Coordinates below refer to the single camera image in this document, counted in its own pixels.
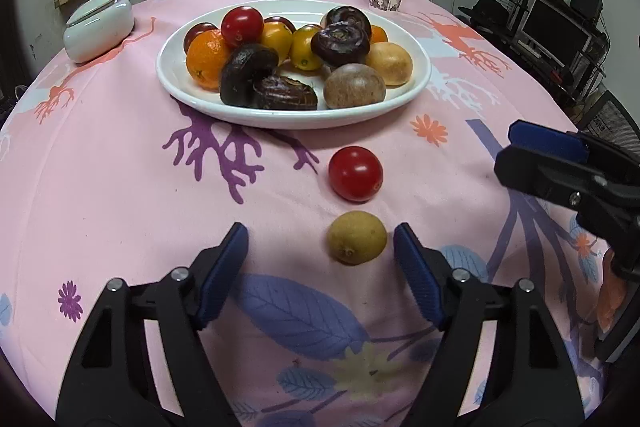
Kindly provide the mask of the operator hand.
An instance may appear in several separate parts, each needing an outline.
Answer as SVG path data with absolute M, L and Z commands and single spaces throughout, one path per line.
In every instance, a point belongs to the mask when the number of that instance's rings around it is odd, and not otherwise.
M 604 333 L 611 329 L 615 314 L 627 295 L 627 283 L 612 270 L 613 257 L 614 251 L 609 249 L 603 258 L 603 283 L 596 309 L 598 325 Z

